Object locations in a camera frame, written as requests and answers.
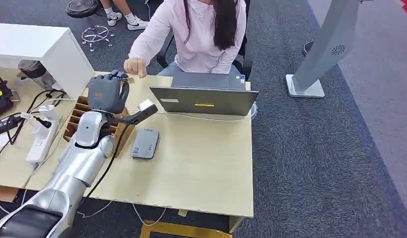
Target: external hard drive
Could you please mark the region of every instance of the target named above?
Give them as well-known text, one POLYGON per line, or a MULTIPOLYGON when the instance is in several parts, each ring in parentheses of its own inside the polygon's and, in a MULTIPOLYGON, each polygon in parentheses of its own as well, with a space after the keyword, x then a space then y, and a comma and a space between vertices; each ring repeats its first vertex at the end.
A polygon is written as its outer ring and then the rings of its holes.
POLYGON ((159 133, 153 129, 141 129, 136 134, 134 145, 132 146, 131 155, 134 158, 152 159, 159 133))

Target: woman's arm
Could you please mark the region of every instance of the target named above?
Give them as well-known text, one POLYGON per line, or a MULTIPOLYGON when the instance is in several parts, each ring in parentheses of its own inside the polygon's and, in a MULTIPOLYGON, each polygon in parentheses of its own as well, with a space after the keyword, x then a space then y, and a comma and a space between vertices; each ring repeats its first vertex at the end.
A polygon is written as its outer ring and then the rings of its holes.
POLYGON ((160 51, 164 40, 170 32, 172 17, 172 2, 165 0, 152 16, 147 28, 132 45, 129 58, 143 59, 148 65, 151 59, 160 51))
POLYGON ((244 34, 246 32, 246 3, 243 0, 238 1, 240 6, 237 13, 236 44, 225 50, 218 65, 212 69, 211 73, 229 73, 231 64, 236 59, 242 46, 244 34))

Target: chair base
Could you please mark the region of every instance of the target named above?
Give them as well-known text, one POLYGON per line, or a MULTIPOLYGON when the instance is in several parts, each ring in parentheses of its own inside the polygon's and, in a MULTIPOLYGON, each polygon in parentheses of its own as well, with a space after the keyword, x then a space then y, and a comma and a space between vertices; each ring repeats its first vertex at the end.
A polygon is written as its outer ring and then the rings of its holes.
POLYGON ((93 26, 93 27, 88 27, 83 33, 82 33, 82 44, 87 44, 89 43, 89 51, 93 52, 95 49, 93 48, 93 44, 100 42, 100 41, 106 41, 108 43, 108 46, 111 47, 113 44, 110 42, 108 39, 110 37, 113 37, 114 34, 109 31, 109 29, 105 26, 93 26))
POLYGON ((324 98, 325 93, 323 91, 321 82, 317 80, 312 86, 310 86, 306 91, 297 92, 294 87, 293 83, 293 75, 294 74, 287 74, 285 76, 285 82, 287 83, 287 90, 290 97, 295 98, 324 98))

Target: woman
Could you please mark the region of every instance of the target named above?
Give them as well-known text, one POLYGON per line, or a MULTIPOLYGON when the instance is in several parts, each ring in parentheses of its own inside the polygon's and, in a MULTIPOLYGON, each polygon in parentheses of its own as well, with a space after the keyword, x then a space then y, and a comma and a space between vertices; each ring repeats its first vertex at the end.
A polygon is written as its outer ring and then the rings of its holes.
POLYGON ((178 71, 240 74, 232 63, 246 31, 244 0, 165 0, 132 45, 125 71, 145 77, 146 66, 170 29, 177 55, 158 75, 173 76, 178 71))

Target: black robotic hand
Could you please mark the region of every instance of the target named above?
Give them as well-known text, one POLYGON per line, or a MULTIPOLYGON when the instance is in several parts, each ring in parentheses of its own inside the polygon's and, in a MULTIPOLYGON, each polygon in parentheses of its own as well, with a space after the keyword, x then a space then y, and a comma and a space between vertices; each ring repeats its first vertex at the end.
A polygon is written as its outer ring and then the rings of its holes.
POLYGON ((88 86, 88 105, 91 109, 120 114, 125 107, 129 94, 129 84, 124 82, 120 90, 121 80, 128 76, 117 70, 91 78, 88 86))

